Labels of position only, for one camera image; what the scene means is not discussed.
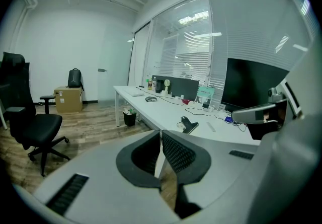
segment paper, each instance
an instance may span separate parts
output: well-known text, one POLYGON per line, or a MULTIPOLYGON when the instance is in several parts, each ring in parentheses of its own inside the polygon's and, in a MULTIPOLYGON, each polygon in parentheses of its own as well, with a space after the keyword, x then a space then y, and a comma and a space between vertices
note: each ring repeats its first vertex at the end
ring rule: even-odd
POLYGON ((197 92, 198 97, 211 99, 213 94, 215 93, 214 87, 204 87, 200 86, 197 92))

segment cable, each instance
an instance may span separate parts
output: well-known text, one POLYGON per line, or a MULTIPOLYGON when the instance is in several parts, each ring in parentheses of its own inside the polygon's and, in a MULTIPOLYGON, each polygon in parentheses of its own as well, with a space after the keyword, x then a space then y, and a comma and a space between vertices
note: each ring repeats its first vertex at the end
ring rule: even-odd
POLYGON ((243 125, 242 123, 238 125, 237 122, 233 122, 232 125, 233 126, 237 126, 239 128, 239 130, 242 131, 242 132, 245 132, 246 131, 246 128, 247 128, 247 127, 245 127, 245 130, 241 130, 241 128, 239 126, 240 125, 243 125))
POLYGON ((173 103, 173 102, 170 102, 170 101, 167 101, 167 100, 163 99, 163 98, 168 98, 168 99, 173 99, 173 100, 179 100, 178 98, 169 98, 169 97, 164 97, 164 96, 158 96, 158 95, 155 95, 155 94, 152 94, 152 93, 148 93, 148 92, 146 92, 146 91, 144 91, 144 90, 142 90, 140 88, 138 88, 138 89, 141 90, 141 91, 143 91, 143 92, 145 92, 145 93, 147 93, 147 94, 153 95, 154 97, 159 97, 162 100, 164 100, 166 102, 169 102, 171 104, 175 104, 175 105, 179 105, 179 106, 183 106, 184 105, 184 103, 183 104, 178 104, 178 103, 173 103))
POLYGON ((226 124, 232 124, 232 123, 229 123, 229 122, 227 122, 226 120, 224 120, 224 119, 222 119, 222 118, 217 117, 216 115, 195 114, 195 113, 192 113, 191 111, 188 111, 188 109, 195 109, 195 108, 187 108, 187 109, 185 109, 185 111, 187 111, 187 112, 191 113, 192 115, 203 115, 203 116, 207 116, 207 117, 215 116, 216 118, 221 119, 222 121, 224 121, 226 124))

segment desk leg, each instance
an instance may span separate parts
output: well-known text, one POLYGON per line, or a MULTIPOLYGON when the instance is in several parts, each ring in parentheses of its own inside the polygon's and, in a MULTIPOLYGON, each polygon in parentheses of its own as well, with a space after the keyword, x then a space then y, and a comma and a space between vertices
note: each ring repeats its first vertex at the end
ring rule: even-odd
POLYGON ((1 106, 0 106, 0 118, 1 118, 1 122, 2 122, 2 126, 4 127, 5 130, 7 130, 7 125, 6 125, 6 121, 4 119, 4 116, 2 114, 2 110, 1 110, 1 106))
POLYGON ((115 120, 116 120, 116 126, 120 126, 119 93, 116 90, 115 90, 115 120))

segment door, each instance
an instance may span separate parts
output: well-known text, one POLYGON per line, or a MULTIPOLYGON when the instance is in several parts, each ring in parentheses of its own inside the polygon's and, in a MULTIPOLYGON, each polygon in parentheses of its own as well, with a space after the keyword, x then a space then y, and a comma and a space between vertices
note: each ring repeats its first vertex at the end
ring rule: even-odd
POLYGON ((150 24, 135 33, 129 74, 129 86, 142 85, 144 60, 150 24))
POLYGON ((131 60, 133 34, 128 26, 114 25, 106 29, 98 62, 98 103, 100 107, 115 105, 113 86, 126 86, 131 60))

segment chair base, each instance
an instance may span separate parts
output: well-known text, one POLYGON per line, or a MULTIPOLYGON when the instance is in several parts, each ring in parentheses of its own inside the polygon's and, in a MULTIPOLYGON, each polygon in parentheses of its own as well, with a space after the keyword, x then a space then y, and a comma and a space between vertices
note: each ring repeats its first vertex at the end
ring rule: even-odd
POLYGON ((38 149, 35 149, 34 151, 32 151, 31 153, 28 153, 28 157, 30 160, 34 161, 34 155, 40 154, 42 153, 41 156, 41 164, 40 164, 40 168, 41 168, 41 175, 44 177, 44 171, 45 171, 45 164, 46 164, 46 159, 47 159, 47 154, 48 153, 52 153, 55 154, 57 156, 60 156, 64 159, 70 160, 70 158, 64 154, 61 154, 60 152, 54 150, 52 147, 54 147, 56 144, 58 144, 59 142, 65 140, 66 143, 69 143, 69 139, 66 138, 65 136, 56 139, 54 141, 51 142, 51 144, 49 145, 49 147, 40 147, 38 149))

